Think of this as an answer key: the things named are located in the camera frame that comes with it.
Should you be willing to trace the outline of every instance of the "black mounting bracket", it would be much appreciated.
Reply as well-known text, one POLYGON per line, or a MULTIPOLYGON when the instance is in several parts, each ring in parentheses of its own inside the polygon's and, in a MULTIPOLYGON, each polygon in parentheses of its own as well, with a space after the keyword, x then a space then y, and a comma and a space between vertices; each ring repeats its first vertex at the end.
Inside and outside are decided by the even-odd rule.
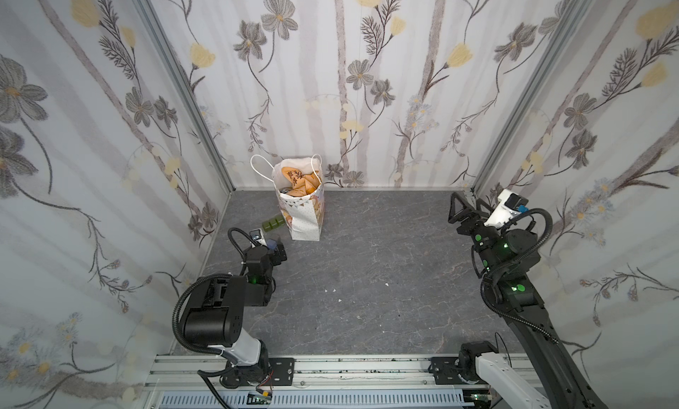
POLYGON ((460 376, 457 357, 432 357, 428 369, 436 385, 486 384, 483 380, 468 381, 460 376))
POLYGON ((293 357, 272 357, 269 359, 271 369, 271 385, 293 385, 295 375, 295 359, 293 357))

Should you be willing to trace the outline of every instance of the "gray marble floor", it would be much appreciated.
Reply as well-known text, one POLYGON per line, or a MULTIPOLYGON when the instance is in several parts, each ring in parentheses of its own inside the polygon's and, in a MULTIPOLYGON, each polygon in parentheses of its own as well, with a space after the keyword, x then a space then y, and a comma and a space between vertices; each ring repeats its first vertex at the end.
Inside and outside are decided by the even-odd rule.
MULTIPOLYGON (((457 353, 466 341, 494 341, 496 331, 509 351, 523 352, 481 301, 470 239, 447 223, 449 197, 327 191, 320 242, 292 241, 285 227, 269 233, 280 235, 288 261, 274 269, 269 306, 245 308, 243 327, 273 355, 457 353)), ((238 272, 226 230, 277 213, 272 191, 235 192, 205 273, 238 272)))

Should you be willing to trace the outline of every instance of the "floral wallpaper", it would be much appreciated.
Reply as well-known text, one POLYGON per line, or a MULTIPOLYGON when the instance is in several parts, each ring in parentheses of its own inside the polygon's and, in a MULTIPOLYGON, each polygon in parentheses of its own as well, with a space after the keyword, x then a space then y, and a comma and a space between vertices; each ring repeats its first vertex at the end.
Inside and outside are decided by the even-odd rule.
POLYGON ((131 0, 0 0, 0 394, 131 407, 228 195, 131 0))
POLYGON ((510 188, 551 213, 529 275, 612 408, 679 397, 678 78, 679 0, 595 0, 476 190, 494 203, 510 188))
POLYGON ((353 188, 471 186, 571 0, 151 1, 237 186, 353 188))

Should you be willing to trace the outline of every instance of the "brown pastry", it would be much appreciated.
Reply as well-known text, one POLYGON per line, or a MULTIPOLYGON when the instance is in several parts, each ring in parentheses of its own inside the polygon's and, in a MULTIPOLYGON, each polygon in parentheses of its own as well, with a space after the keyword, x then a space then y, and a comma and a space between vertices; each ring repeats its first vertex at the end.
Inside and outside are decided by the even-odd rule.
POLYGON ((293 185, 293 189, 294 190, 297 190, 297 189, 303 190, 305 186, 306 186, 306 179, 302 177, 301 179, 298 179, 297 182, 293 185))
POLYGON ((306 179, 307 184, 312 184, 314 188, 318 188, 320 185, 316 175, 304 175, 304 179, 306 179))
POLYGON ((309 195, 316 190, 316 187, 309 181, 306 182, 306 194, 309 195))
POLYGON ((301 171, 294 167, 283 167, 281 170, 283 171, 283 176, 293 184, 293 188, 297 188, 295 185, 297 185, 297 181, 302 178, 301 171))
POLYGON ((306 189, 298 188, 287 193, 290 197, 304 197, 306 195, 306 189))

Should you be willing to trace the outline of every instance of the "white bag handle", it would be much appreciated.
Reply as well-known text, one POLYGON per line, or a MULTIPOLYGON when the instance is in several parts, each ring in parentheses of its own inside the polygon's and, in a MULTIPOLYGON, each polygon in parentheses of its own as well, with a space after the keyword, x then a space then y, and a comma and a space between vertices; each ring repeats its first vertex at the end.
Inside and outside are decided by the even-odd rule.
POLYGON ((311 170, 314 172, 314 175, 318 178, 318 184, 322 184, 323 181, 320 179, 318 174, 316 173, 316 169, 314 169, 314 158, 318 156, 318 170, 322 171, 323 170, 323 158, 320 156, 320 154, 314 154, 311 156, 311 170))
MULTIPOLYGON (((271 179, 270 177, 267 177, 267 176, 262 175, 260 171, 258 171, 257 169, 255 169, 255 166, 253 165, 253 159, 254 159, 255 157, 261 157, 262 159, 264 159, 264 157, 260 156, 259 154, 254 154, 254 155, 250 158, 250 167, 253 168, 253 171, 257 172, 257 173, 259 174, 259 176, 263 177, 263 178, 266 179, 267 181, 274 182, 273 179, 271 179)), ((274 171, 274 166, 273 166, 271 163, 269 163, 269 161, 268 161, 267 159, 264 159, 264 161, 266 161, 266 163, 267 163, 269 166, 271 166, 271 172, 273 172, 273 171, 274 171)))

